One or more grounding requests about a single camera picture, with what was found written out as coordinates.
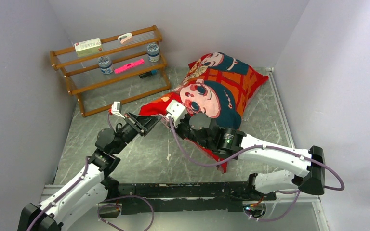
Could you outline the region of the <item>pink red patterned pillowcase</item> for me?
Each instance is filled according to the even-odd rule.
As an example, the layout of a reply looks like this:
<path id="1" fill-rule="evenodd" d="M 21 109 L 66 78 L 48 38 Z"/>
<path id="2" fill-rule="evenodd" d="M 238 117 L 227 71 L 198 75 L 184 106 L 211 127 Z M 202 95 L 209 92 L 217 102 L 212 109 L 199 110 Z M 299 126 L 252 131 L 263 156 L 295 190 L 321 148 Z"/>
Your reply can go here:
<path id="1" fill-rule="evenodd" d="M 187 108 L 187 116 L 204 113 L 222 128 L 239 129 L 246 106 L 258 89 L 268 81 L 253 67 L 222 52 L 203 55 L 190 63 L 178 87 L 143 105 L 141 116 L 164 115 L 171 100 Z M 215 161 L 223 157 L 208 149 L 206 141 L 191 141 Z"/>

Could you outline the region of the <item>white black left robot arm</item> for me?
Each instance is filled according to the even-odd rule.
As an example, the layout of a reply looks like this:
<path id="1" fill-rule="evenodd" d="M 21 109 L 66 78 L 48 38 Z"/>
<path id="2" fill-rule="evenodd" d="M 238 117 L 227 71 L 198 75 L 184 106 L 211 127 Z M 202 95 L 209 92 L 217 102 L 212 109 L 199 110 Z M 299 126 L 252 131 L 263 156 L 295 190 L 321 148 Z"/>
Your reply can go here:
<path id="1" fill-rule="evenodd" d="M 137 135 L 147 135 L 161 116 L 126 113 L 124 120 L 99 131 L 95 151 L 71 181 L 38 205 L 23 208 L 19 231 L 67 231 L 96 204 L 117 199 L 119 183 L 109 176 L 120 162 L 116 155 Z"/>

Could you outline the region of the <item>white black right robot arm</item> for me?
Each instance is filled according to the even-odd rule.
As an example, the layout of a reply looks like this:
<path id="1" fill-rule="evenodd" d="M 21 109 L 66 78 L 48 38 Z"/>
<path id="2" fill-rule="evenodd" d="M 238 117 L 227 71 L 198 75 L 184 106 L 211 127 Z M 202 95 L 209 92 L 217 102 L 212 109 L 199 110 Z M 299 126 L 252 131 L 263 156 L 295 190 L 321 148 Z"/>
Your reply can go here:
<path id="1" fill-rule="evenodd" d="M 295 149 L 263 141 L 243 131 L 223 128 L 216 120 L 199 113 L 182 119 L 169 119 L 175 137 L 187 139 L 221 158 L 258 161 L 281 168 L 281 172 L 251 176 L 246 195 L 256 200 L 278 190 L 298 189 L 310 195 L 325 193 L 324 152 L 319 146 Z"/>

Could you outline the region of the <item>black blue marker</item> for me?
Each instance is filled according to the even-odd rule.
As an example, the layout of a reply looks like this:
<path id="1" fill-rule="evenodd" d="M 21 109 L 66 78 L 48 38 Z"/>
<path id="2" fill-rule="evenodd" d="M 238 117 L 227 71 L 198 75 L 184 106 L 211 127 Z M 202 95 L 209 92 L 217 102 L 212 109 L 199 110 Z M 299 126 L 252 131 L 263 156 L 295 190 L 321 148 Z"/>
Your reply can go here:
<path id="1" fill-rule="evenodd" d="M 139 78 L 149 77 L 149 76 L 155 75 L 157 72 L 158 72 L 157 70 L 152 70 L 152 71 L 140 74 Z"/>

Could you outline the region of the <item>pink highlighter marker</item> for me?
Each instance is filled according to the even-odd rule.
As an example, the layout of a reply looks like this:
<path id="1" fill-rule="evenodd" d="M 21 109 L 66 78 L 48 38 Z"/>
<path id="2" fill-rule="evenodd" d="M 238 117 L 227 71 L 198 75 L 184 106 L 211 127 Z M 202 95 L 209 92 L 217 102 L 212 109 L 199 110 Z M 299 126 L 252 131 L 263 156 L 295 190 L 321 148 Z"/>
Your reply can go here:
<path id="1" fill-rule="evenodd" d="M 140 66 L 142 64 L 144 64 L 145 61 L 143 59 L 139 59 L 137 61 L 134 61 L 134 62 L 131 62 L 131 63 L 128 63 L 122 67 L 119 67 L 117 69 L 114 70 L 114 73 L 115 74 L 120 74 L 120 73 L 123 73 L 123 72 L 126 72 L 130 69 L 133 69 L 134 67 L 137 67 L 137 66 Z"/>

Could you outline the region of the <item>wooden shelf rack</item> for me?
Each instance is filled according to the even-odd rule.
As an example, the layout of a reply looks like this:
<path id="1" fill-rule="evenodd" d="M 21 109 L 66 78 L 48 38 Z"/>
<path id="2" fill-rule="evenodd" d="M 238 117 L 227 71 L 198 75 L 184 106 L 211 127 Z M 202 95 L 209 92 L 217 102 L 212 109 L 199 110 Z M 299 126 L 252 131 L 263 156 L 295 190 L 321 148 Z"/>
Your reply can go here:
<path id="1" fill-rule="evenodd" d="M 64 77 L 69 95 L 76 97 L 82 117 L 108 110 L 117 96 L 122 104 L 169 90 L 167 61 L 159 46 L 156 25 L 108 38 L 75 43 L 50 51 L 50 62 Z"/>

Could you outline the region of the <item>blue white jar left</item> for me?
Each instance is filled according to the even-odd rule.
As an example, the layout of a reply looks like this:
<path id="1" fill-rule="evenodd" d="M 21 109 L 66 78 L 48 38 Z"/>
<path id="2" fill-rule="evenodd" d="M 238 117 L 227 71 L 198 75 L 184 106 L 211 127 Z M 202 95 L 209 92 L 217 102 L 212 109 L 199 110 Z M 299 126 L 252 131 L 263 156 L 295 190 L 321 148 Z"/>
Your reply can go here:
<path id="1" fill-rule="evenodd" d="M 97 61 L 98 66 L 103 74 L 108 75 L 114 72 L 113 63 L 108 56 L 100 56 Z"/>

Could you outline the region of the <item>blue white jar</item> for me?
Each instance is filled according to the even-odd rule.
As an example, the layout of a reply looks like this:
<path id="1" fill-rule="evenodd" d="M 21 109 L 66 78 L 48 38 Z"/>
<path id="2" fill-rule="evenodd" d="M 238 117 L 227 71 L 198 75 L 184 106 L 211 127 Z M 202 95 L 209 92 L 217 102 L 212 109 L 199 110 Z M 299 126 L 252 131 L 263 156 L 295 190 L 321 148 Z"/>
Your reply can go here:
<path id="1" fill-rule="evenodd" d="M 113 63 L 108 56 L 100 56 L 97 61 L 98 66 L 103 74 L 108 75 L 114 72 Z"/>
<path id="2" fill-rule="evenodd" d="M 150 43 L 146 47 L 148 60 L 150 62 L 157 62 L 160 59 L 159 45 L 156 43 Z"/>

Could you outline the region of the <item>blue white jar right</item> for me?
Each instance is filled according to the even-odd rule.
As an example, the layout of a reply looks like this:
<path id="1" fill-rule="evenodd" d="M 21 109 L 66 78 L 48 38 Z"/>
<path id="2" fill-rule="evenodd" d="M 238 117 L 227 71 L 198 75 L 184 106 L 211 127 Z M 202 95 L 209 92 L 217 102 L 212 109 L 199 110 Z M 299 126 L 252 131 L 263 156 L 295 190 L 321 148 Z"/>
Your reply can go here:
<path id="1" fill-rule="evenodd" d="M 150 43 L 146 47 L 148 60 L 150 62 L 157 62 L 160 59 L 159 45 L 156 43 Z"/>

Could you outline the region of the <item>pink white tape dispenser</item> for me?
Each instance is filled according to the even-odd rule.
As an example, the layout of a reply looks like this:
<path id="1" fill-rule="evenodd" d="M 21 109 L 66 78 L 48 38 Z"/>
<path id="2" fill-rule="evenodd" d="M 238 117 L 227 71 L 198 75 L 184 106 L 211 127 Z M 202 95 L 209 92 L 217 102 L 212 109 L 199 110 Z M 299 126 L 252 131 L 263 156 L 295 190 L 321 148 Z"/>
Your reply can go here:
<path id="1" fill-rule="evenodd" d="M 125 45 L 129 43 L 132 40 L 132 33 L 125 33 L 122 34 L 118 37 L 118 41 L 120 42 L 121 45 Z"/>

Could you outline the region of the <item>white green box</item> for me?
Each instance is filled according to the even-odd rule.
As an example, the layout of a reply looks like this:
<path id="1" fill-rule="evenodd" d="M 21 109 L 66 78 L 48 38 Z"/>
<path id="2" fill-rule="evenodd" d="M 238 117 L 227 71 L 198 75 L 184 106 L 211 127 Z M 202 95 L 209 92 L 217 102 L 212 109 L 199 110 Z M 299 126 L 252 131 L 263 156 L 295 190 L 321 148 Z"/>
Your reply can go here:
<path id="1" fill-rule="evenodd" d="M 78 57 L 84 57 L 103 51 L 100 38 L 94 38 L 74 44 L 74 49 Z"/>

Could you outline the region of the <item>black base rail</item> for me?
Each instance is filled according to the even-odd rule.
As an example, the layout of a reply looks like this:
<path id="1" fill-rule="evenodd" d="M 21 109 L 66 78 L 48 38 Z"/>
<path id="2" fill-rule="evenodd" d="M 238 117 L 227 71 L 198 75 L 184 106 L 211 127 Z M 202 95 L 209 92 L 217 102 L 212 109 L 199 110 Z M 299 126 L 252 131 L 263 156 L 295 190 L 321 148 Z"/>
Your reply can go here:
<path id="1" fill-rule="evenodd" d="M 246 181 L 196 183 L 120 183 L 111 184 L 105 203 L 117 203 L 124 215 L 150 211 L 241 212 L 258 201 L 274 201 L 275 193 L 263 194 Z"/>

